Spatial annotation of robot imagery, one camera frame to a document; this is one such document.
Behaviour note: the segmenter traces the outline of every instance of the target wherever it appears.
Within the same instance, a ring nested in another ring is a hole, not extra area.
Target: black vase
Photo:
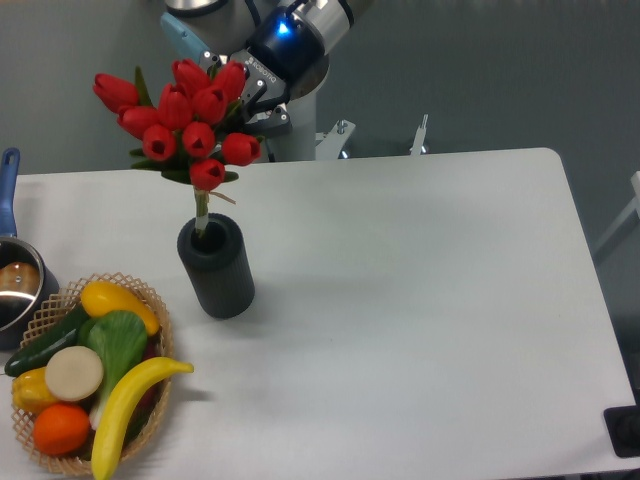
[[[235,317],[251,305],[255,286],[244,239],[229,217],[210,213],[202,238],[191,219],[178,235],[178,254],[202,309],[211,317]]]

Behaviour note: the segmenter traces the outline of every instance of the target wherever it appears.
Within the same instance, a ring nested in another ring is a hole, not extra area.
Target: green vegetable
[[[55,353],[76,344],[78,331],[88,319],[89,315],[82,305],[77,304],[57,324],[14,353],[4,366],[4,373],[17,377],[29,370],[46,366]]]
[[[142,360],[147,345],[147,330],[142,319],[133,312],[115,310],[103,316],[87,336],[87,346],[102,360],[104,378],[89,418],[94,430],[116,384]]]
[[[138,435],[140,435],[140,432],[149,421],[151,412],[153,412],[152,408],[136,410],[133,412],[131,420],[129,420],[129,425],[127,425],[127,433],[124,436],[123,448],[138,438]]]
[[[90,318],[89,320],[87,320],[86,322],[84,322],[84,325],[82,325],[80,327],[80,331],[78,332],[78,340],[76,342],[76,345],[81,345],[83,347],[87,347],[87,339],[89,338],[89,332],[91,331],[91,329],[93,328],[93,326],[98,323],[98,321],[100,320],[101,317],[98,318]]]

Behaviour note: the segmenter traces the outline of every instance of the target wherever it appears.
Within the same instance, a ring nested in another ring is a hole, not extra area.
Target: bok choy
[[[135,313],[116,310],[96,322],[89,331],[86,344],[98,354],[104,367],[98,398],[89,413],[91,426],[96,430],[114,387],[142,360],[147,345],[147,330]]]

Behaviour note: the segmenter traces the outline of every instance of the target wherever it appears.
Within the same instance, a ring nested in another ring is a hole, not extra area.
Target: fruit basket
[[[71,282],[59,293],[53,294],[43,302],[40,310],[34,314],[24,333],[20,348],[24,348],[36,338],[48,331],[80,302],[82,290],[91,282],[107,281],[125,287],[139,300],[147,305],[156,315],[160,324],[159,331],[152,337],[155,346],[155,354],[158,356],[173,358],[173,337],[171,323],[166,305],[156,291],[143,281],[122,273],[94,274],[88,278],[81,278]],[[171,390],[171,378],[163,380],[157,385],[153,398],[153,406],[148,420],[145,416],[144,424],[139,433],[130,439],[122,450],[120,463],[134,457],[150,440],[156,432],[165,414]],[[36,415],[25,412],[13,406],[12,419],[16,439],[22,444],[29,458],[38,465],[46,468],[51,473],[62,473],[68,476],[91,475],[91,461],[89,460],[90,448],[85,446],[69,456],[49,456],[40,452],[34,443],[33,431]]]

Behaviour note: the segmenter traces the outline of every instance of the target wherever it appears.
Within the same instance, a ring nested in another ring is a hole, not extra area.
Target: yellow banana
[[[96,430],[91,470],[96,480],[108,480],[116,471],[127,425],[142,395],[174,373],[193,373],[193,365],[167,357],[154,357],[133,367],[111,392]]]

